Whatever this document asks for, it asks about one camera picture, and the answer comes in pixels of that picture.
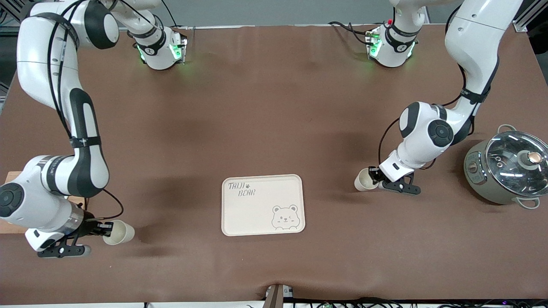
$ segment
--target cooking pot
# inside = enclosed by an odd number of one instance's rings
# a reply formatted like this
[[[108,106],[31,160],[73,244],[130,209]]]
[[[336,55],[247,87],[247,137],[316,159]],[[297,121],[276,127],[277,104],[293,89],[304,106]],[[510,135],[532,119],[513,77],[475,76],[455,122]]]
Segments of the cooking pot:
[[[536,209],[540,196],[548,193],[548,147],[535,136],[515,127],[499,126],[497,135],[468,151],[464,173],[468,183],[483,198],[499,203],[517,203]],[[527,206],[525,201],[534,202]]]

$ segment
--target brown table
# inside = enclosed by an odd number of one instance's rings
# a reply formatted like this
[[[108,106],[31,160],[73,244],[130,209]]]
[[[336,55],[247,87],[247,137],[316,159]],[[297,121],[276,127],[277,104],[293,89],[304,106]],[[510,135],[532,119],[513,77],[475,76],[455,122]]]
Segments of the brown table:
[[[80,51],[108,187],[138,238],[110,247],[89,237],[88,258],[42,260],[23,235],[0,235],[1,304],[254,300],[274,283],[308,298],[548,297],[548,199],[534,211],[494,206],[461,167],[502,123],[548,140],[548,89],[525,34],[504,37],[476,132],[416,173],[417,197],[358,193],[353,180],[408,104],[459,92],[443,26],[425,26],[396,69],[331,27],[188,34],[187,64],[167,71],[143,65],[125,35],[111,50]],[[55,112],[17,82],[0,132],[0,178],[36,155],[72,152]],[[400,141],[393,130],[383,156]],[[304,185],[302,233],[222,234],[224,179],[288,173]],[[105,194],[90,209],[118,211]]]

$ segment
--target bear face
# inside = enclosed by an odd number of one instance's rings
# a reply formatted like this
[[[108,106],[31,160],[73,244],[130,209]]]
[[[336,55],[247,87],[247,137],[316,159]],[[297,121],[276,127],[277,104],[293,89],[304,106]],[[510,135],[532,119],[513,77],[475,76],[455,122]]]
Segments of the bear face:
[[[288,208],[275,206],[272,208],[272,212],[274,212],[272,226],[276,228],[276,230],[296,230],[297,226],[301,223],[301,220],[297,215],[297,206],[294,204]]]

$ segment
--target wooden board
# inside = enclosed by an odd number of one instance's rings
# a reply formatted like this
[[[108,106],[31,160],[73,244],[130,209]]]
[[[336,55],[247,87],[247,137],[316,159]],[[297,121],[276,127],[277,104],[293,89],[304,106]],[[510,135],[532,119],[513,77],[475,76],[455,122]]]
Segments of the wooden board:
[[[11,182],[15,180],[21,174],[21,171],[10,171],[8,172],[8,176],[5,177],[5,182]],[[75,197],[70,196],[68,200],[72,203],[79,204],[84,202],[84,198],[82,197]],[[5,220],[0,220],[0,234],[16,234],[16,233],[25,233],[27,231],[27,228],[20,227],[14,224],[10,224],[9,222]]]

